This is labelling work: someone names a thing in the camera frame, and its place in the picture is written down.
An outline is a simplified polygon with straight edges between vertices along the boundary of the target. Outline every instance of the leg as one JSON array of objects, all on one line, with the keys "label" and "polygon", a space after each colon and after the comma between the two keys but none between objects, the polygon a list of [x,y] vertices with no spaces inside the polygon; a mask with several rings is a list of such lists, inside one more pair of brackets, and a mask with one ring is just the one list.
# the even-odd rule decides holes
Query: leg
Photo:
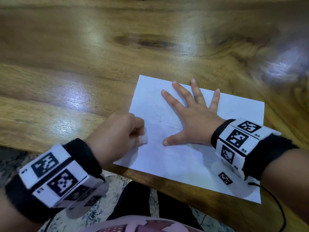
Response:
[{"label": "leg", "polygon": [[173,199],[172,197],[167,196],[159,191],[157,191],[157,195],[160,218],[177,221],[203,231],[203,228],[199,225],[193,216],[189,205]]},{"label": "leg", "polygon": [[150,216],[150,188],[137,182],[130,182],[123,189],[112,214],[106,219],[113,220],[127,215]]}]

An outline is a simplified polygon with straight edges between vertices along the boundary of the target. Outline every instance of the terrazzo floor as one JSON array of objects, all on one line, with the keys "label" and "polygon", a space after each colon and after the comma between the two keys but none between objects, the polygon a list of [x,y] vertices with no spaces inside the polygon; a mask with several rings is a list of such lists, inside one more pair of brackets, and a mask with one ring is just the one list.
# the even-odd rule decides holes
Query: terrazzo floor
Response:
[{"label": "terrazzo floor", "polygon": [[[0,147],[0,187],[4,187],[10,177],[27,162],[35,158],[26,152]],[[78,232],[84,227],[94,223],[105,221],[111,214],[116,205],[123,188],[130,182],[129,179],[119,175],[108,176],[110,180],[109,191],[105,198],[100,199],[86,215],[78,219],[68,219],[64,211],[56,215],[51,222],[48,232]],[[159,217],[159,206],[156,190],[152,189],[149,198],[150,213],[152,217]],[[205,214],[192,208],[192,212],[199,223],[202,222]],[[47,223],[39,230],[43,232]],[[202,227],[210,232],[234,232],[234,230],[225,224],[206,216]]]}]

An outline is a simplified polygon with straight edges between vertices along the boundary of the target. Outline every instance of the wood grain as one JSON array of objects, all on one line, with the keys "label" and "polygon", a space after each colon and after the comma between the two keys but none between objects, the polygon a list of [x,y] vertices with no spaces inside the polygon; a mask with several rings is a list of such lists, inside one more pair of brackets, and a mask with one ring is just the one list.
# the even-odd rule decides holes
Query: wood grain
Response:
[{"label": "wood grain", "polygon": [[[0,145],[44,152],[128,111],[139,74],[265,102],[265,125],[309,148],[308,0],[0,0]],[[237,231],[277,231],[262,204],[110,171]],[[286,231],[308,231],[287,207]]]}]

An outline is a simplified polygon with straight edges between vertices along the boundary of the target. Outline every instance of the wire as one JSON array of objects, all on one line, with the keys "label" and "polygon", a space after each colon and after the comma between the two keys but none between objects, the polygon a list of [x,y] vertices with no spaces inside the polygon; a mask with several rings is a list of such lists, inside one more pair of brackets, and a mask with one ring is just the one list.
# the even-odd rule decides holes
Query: wire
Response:
[{"label": "wire", "polygon": [[279,201],[277,200],[277,198],[269,191],[267,190],[265,187],[259,185],[259,184],[256,184],[254,182],[249,182],[248,185],[250,186],[257,186],[257,187],[260,187],[261,189],[263,189],[264,191],[266,191],[277,203],[277,205],[279,206],[280,208],[280,211],[282,213],[282,217],[283,217],[283,225],[282,227],[280,228],[279,232],[282,232],[285,228],[286,228],[286,216],[284,214],[284,211],[283,211],[283,208],[281,207],[281,204],[279,203]]},{"label": "wire", "polygon": [[49,219],[49,222],[47,223],[47,225],[46,225],[46,227],[45,227],[45,229],[44,229],[44,232],[47,232],[48,227],[49,227],[50,223],[52,223],[52,220],[53,220],[54,218],[55,218],[55,216],[53,216],[52,218]]},{"label": "wire", "polygon": [[202,222],[200,223],[200,226],[202,226],[202,224],[203,224],[204,219],[205,219],[205,217],[206,217],[206,216],[207,216],[207,215],[205,214],[205,216],[204,216],[204,218],[203,218]]}]

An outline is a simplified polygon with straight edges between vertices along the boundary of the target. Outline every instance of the white paper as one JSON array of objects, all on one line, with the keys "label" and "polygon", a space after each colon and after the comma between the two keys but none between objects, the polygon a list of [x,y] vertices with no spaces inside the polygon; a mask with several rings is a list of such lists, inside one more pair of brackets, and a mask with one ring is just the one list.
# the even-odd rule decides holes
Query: white paper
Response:
[{"label": "white paper", "polygon": [[[190,86],[182,86],[191,92]],[[211,165],[219,160],[213,147],[198,144],[163,146],[163,140],[181,131],[183,126],[161,96],[162,89],[185,105],[183,97],[173,89],[172,82],[140,75],[129,112],[145,120],[148,144],[131,151],[114,164],[233,195],[211,172]],[[207,89],[201,91],[209,106],[214,92]],[[264,102],[221,93],[218,115],[224,119],[242,117],[262,125]],[[261,203],[259,188],[244,199]]]}]

